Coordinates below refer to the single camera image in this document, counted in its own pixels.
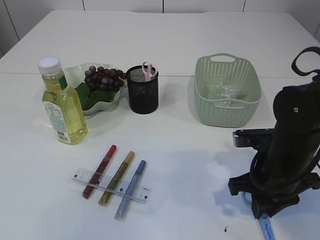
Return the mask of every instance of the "white wall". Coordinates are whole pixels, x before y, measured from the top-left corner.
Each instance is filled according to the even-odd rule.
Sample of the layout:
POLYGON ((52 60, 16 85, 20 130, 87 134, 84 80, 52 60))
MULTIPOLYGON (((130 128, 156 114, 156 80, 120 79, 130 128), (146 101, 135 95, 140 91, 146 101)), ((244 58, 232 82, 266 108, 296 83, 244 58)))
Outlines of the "white wall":
POLYGON ((164 0, 164 12, 242 12, 244 4, 245 0, 164 0))
MULTIPOLYGON (((84 7, 151 13, 288 12, 313 36, 320 24, 320 0, 0 0, 0 50, 5 54, 50 11, 84 7)), ((320 30, 316 37, 320 41, 320 30)))
POLYGON ((315 39, 317 39, 320 42, 320 28, 318 29, 318 32, 315 35, 315 39))
POLYGON ((4 0, 19 38, 52 10, 83 10, 82 0, 4 0))
POLYGON ((313 36, 320 23, 320 0, 246 0, 244 11, 290 13, 313 36))
POLYGON ((16 43, 18 37, 10 20, 5 3, 0 0, 0 56, 7 53, 16 43))
POLYGON ((162 13, 162 0, 83 0, 85 10, 162 13))

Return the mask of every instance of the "yellow oil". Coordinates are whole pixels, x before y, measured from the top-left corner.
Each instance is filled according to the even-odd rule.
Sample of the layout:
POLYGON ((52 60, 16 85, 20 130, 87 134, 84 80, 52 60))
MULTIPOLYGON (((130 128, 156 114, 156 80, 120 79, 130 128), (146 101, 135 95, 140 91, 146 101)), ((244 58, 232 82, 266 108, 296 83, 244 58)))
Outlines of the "yellow oil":
POLYGON ((59 141, 76 145, 87 135, 88 128, 77 91, 69 85, 62 90, 59 83, 62 77, 64 77, 63 71, 54 76, 42 75, 46 87, 42 101, 56 104, 61 108, 70 143, 59 141))

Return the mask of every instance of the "red glitter pen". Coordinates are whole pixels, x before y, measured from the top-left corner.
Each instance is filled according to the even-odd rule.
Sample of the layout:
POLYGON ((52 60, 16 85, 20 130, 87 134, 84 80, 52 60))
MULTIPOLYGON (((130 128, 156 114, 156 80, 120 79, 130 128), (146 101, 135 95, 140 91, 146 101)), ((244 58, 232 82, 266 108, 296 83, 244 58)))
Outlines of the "red glitter pen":
MULTIPOLYGON (((90 179, 90 181, 89 181, 90 184, 97 184, 97 182, 99 181, 99 178, 100 178, 101 174, 104 173, 104 171, 105 171, 107 165, 109 164, 112 156, 114 155, 116 149, 117 149, 117 146, 116 146, 116 145, 112 145, 112 146, 110 147, 108 153, 104 156, 102 162, 100 163, 100 165, 99 165, 98 168, 96 169, 95 173, 94 173, 93 176, 91 177, 91 179, 90 179)), ((82 196, 83 196, 85 199, 88 199, 94 189, 95 189, 95 187, 87 185, 87 186, 85 187, 85 189, 83 190, 82 196)))

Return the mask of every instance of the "green leaf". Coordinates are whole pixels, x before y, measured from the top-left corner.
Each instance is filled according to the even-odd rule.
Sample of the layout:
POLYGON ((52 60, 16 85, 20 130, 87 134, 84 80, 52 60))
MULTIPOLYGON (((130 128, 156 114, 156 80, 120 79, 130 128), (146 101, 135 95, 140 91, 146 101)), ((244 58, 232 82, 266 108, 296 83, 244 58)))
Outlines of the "green leaf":
POLYGON ((87 84, 85 84, 84 82, 80 83, 79 86, 77 86, 75 88, 75 90, 77 91, 79 98, 80 97, 86 97, 88 98, 89 94, 90 94, 90 88, 87 84))
POLYGON ((110 103, 115 97, 115 93, 113 91, 103 91, 97 90, 93 94, 91 98, 94 98, 97 102, 107 102, 110 103))
POLYGON ((91 109, 97 102, 111 102, 114 97, 114 92, 108 92, 103 90, 97 90, 94 94, 89 97, 90 88, 84 82, 75 88, 79 95, 81 107, 83 111, 91 109))

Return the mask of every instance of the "gold glitter pen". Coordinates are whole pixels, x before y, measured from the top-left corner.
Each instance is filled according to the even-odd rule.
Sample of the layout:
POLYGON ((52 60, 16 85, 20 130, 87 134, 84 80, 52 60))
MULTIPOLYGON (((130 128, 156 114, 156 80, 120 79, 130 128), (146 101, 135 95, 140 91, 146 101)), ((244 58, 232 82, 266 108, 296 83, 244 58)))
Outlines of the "gold glitter pen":
MULTIPOLYGON (((126 156, 125 160, 121 163, 120 167, 116 171, 115 175, 113 176, 111 182, 109 183, 107 189, 114 190, 119 183, 120 179, 122 176, 125 174, 131 160, 134 158, 135 153, 133 151, 130 151, 128 155, 126 156)), ((110 197, 112 195, 112 192, 110 191, 105 191, 103 195, 101 196, 99 200, 99 204, 101 206, 107 205, 110 197)))

